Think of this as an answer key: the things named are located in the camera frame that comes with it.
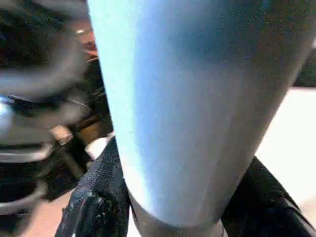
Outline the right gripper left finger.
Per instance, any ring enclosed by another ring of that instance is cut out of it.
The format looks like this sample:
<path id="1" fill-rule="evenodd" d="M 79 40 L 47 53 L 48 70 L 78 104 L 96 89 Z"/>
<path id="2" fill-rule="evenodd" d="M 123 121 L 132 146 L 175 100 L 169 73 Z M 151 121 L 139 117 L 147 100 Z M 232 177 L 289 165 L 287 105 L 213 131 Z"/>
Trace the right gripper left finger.
<path id="1" fill-rule="evenodd" d="M 130 200 L 116 139 L 78 182 L 63 210 L 57 237 L 125 237 Z"/>

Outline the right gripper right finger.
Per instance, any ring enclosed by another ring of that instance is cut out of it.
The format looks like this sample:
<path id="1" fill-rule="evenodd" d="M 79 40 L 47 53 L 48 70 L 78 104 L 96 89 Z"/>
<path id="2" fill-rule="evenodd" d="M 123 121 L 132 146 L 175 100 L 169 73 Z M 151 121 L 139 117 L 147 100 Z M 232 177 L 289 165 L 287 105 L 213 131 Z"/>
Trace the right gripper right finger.
<path id="1" fill-rule="evenodd" d="M 230 237 L 314 237 L 315 228 L 254 157 L 221 217 Z"/>

